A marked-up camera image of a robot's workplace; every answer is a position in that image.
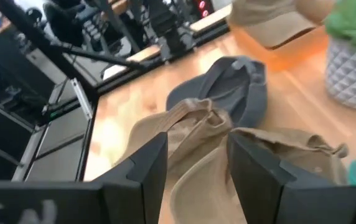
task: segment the wooden table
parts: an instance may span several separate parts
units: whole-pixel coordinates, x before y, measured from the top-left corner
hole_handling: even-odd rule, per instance
[[[206,72],[218,58],[249,55],[232,34],[199,48],[194,54],[161,66],[99,100],[85,180],[92,180],[113,167],[123,155],[131,128],[149,115],[165,111],[168,94],[177,85]],[[345,165],[356,159],[356,110],[334,101],[324,85],[325,52],[296,66],[268,72],[268,110],[261,129],[296,128],[322,135],[332,146],[346,142],[350,154]],[[168,207],[172,185],[167,183],[159,223],[173,223]]]

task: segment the cap brim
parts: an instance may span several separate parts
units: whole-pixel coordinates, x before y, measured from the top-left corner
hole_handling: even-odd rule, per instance
[[[262,46],[271,48],[283,44],[296,34],[315,28],[315,24],[300,13],[293,11],[277,16],[266,22],[246,26],[246,32]]]
[[[215,187],[220,152],[218,149],[210,152],[175,184],[170,208],[176,224],[246,223],[241,207],[233,202],[227,190]]]

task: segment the wooden shelf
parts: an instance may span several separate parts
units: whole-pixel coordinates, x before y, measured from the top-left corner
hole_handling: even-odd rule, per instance
[[[10,26],[11,26],[11,22],[8,19],[3,18],[2,19],[2,24],[1,24],[1,27],[0,27],[0,34],[2,32],[4,32],[5,30],[7,30],[8,28],[10,28]]]
[[[145,48],[142,51],[134,54],[133,56],[130,56],[129,58],[127,58],[127,60],[140,62],[140,61],[146,60],[148,58],[151,58],[159,53],[160,53],[159,46],[152,45],[152,46]],[[113,75],[116,75],[117,73],[122,72],[126,69],[128,69],[128,68],[125,66],[114,65],[114,66],[105,70],[105,72],[103,74],[103,80],[106,80],[106,79],[112,77]]]
[[[120,15],[128,10],[128,0],[117,0],[113,5],[111,6],[113,12],[115,12],[116,15]],[[106,14],[102,12],[101,14],[103,19],[108,19]]]

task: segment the black pole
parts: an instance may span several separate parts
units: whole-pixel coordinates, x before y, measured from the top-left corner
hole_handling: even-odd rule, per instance
[[[48,40],[38,28],[27,18],[23,10],[18,8],[14,1],[0,0],[0,11],[6,16],[30,41],[38,47],[69,79],[76,78],[82,85],[85,94],[90,100],[98,98],[96,89],[90,82],[63,56],[55,51]]]
[[[85,169],[87,168],[88,155],[90,153],[90,146],[92,140],[93,128],[95,125],[96,111],[98,109],[98,102],[93,104],[93,117],[88,121],[87,131],[84,135],[83,149],[80,156],[80,162],[78,163],[78,169],[76,173],[76,181],[83,182],[85,176]]]
[[[96,54],[96,53],[88,52],[83,49],[79,49],[78,47],[65,47],[65,46],[62,46],[59,44],[52,44],[52,47],[55,50],[58,50],[60,52],[77,55],[77,56],[81,56],[81,57],[86,57],[86,58],[98,60],[101,62],[108,62],[108,63],[112,63],[112,64],[116,64],[116,65],[123,65],[125,67],[135,68],[135,69],[144,69],[145,68],[145,65],[143,65],[139,62],[125,60],[123,58],[114,57],[112,55]]]

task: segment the metal rack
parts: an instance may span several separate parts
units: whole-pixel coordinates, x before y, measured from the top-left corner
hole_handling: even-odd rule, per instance
[[[106,14],[109,14],[110,19],[113,19],[113,15],[110,13],[110,5],[107,4]],[[67,52],[67,49],[61,48],[61,46],[54,46],[50,41],[45,38],[42,33],[37,30],[26,18],[24,13],[20,11],[11,1],[8,0],[0,0],[0,11],[23,33],[25,33],[26,37],[28,37],[34,45],[38,46],[38,48],[47,56],[66,76],[69,80],[75,80],[75,82],[79,83],[82,86],[82,90],[85,96],[88,98],[89,109],[92,110],[92,118],[87,122],[87,128],[85,132],[77,133],[74,138],[71,138],[69,143],[71,142],[80,142],[82,144],[82,149],[80,150],[79,161],[77,171],[75,173],[75,177],[73,178],[76,181],[82,181],[84,178],[85,167],[87,163],[87,157],[89,153],[89,147],[91,142],[91,136],[93,132],[94,122],[96,120],[96,109],[98,106],[98,99],[102,95],[113,91],[125,83],[128,83],[135,78],[141,77],[142,75],[147,74],[147,72],[164,65],[165,61],[162,60],[160,54],[154,56],[153,58],[145,61],[145,62],[132,62],[127,61],[122,58],[115,58],[111,56],[105,55],[90,55],[97,60],[102,60],[105,62],[124,65],[128,67],[128,69],[114,75],[113,77],[100,82],[96,85],[92,85],[64,56],[63,52]],[[202,32],[196,33],[194,38],[194,47],[200,47],[203,44],[206,44],[208,41],[217,38],[226,32],[229,31],[229,28],[225,21],[220,21],[214,26],[204,29]],[[186,54],[189,54],[193,51],[193,47],[187,49],[182,54],[172,55],[169,58],[169,62],[173,62],[181,57],[184,57]],[[62,116],[69,116],[75,110],[79,110],[80,102],[78,98],[74,98],[68,100],[56,108],[52,108],[50,110],[49,122],[54,122],[56,119]],[[16,172],[13,180],[26,180],[29,172],[32,170],[33,163],[38,161],[39,159],[44,159],[56,152],[58,152],[61,148],[63,148],[64,144],[67,142],[63,142],[58,146],[54,146],[51,149],[48,149],[47,152],[40,153],[40,149],[44,146],[44,138],[49,131],[49,124],[45,124],[41,127],[34,135],[29,142],[29,145],[21,163],[24,164],[24,167],[19,167]]]

